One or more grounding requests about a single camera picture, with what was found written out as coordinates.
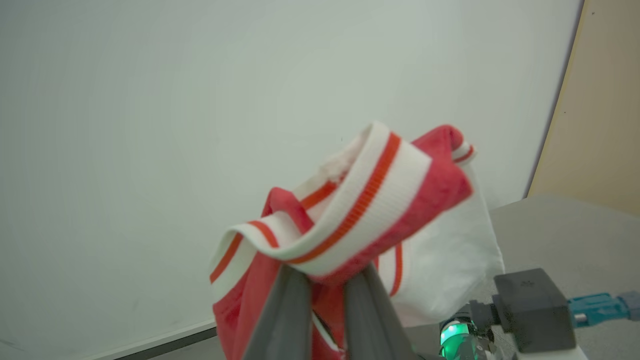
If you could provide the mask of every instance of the white panel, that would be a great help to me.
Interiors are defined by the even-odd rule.
[[[221,232],[372,120],[444,122],[522,197],[579,0],[0,4],[0,311],[11,360],[211,319]]]

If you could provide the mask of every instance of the gray floor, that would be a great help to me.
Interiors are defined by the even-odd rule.
[[[508,272],[542,267],[567,297],[640,290],[640,218],[544,195],[495,209],[491,215]],[[472,299],[488,302],[494,293],[492,285],[485,286]],[[421,352],[438,351],[436,327],[407,332]],[[640,359],[640,323],[618,320],[576,334],[591,360]],[[511,339],[499,331],[496,335],[510,356]],[[211,360],[224,355],[213,338],[155,359]]]

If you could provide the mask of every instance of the orange stripe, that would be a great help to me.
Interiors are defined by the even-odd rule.
[[[218,266],[216,266],[216,268],[213,270],[211,275],[209,275],[209,280],[211,281],[211,284],[213,284],[213,282],[220,276],[220,274],[222,274],[222,272],[225,271],[225,269],[227,268],[227,265],[229,265],[229,263],[231,262],[231,259],[236,254],[238,247],[240,247],[240,241],[242,241],[242,234],[236,233],[236,235],[234,236],[234,239],[231,240],[231,244],[229,245],[227,252],[225,252],[225,254],[222,256],[222,259],[218,263]]]
[[[273,231],[271,231],[271,229],[267,225],[257,220],[249,221],[248,224],[257,227],[258,230],[260,230],[260,232],[264,236],[264,238],[267,239],[267,242],[269,243],[269,245],[271,245],[271,247],[279,247],[278,239],[276,239],[276,236],[273,234]]]
[[[459,163],[461,161],[465,161],[466,159],[469,159],[469,156],[471,156],[473,153],[474,153],[474,146],[469,145],[469,151],[467,151],[467,153],[463,157],[457,158],[453,162]]]
[[[394,279],[394,287],[391,289],[389,296],[394,296],[400,288],[402,282],[402,243],[396,246],[396,278]]]
[[[300,264],[316,258],[318,255],[333,246],[333,244],[337,243],[356,225],[360,218],[362,218],[362,215],[364,215],[365,211],[367,211],[371,201],[373,201],[373,198],[380,189],[382,182],[385,180],[385,176],[387,176],[391,163],[398,152],[398,148],[400,148],[400,142],[400,137],[396,134],[391,133],[389,135],[385,150],[382,152],[382,156],[378,159],[378,163],[376,164],[376,168],[373,170],[373,174],[371,174],[364,190],[362,190],[362,193],[358,196],[356,203],[349,210],[349,213],[342,223],[340,223],[340,226],[338,226],[338,228],[329,235],[329,237],[324,239],[324,241],[313,250],[298,258],[288,260],[288,263]]]
[[[318,205],[318,203],[320,203],[322,200],[325,200],[337,188],[338,188],[338,185],[336,183],[327,181],[324,185],[322,185],[320,189],[314,191],[313,193],[311,193],[311,195],[302,199],[302,201],[300,201],[300,204],[302,205],[303,208],[305,208],[305,210],[313,208],[314,206]]]

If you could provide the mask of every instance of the blue connector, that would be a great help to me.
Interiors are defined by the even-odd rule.
[[[608,293],[575,297],[568,301],[573,327],[594,326],[615,319],[640,320],[640,293],[630,291],[615,299]]]

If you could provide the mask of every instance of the red and white garment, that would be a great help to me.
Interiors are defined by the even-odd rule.
[[[403,325],[453,314],[504,271],[473,155],[454,127],[408,143],[376,122],[292,192],[273,188],[262,217],[231,227],[211,261],[227,359],[242,358],[281,263],[314,281],[314,359],[342,357],[342,284],[371,261]]]

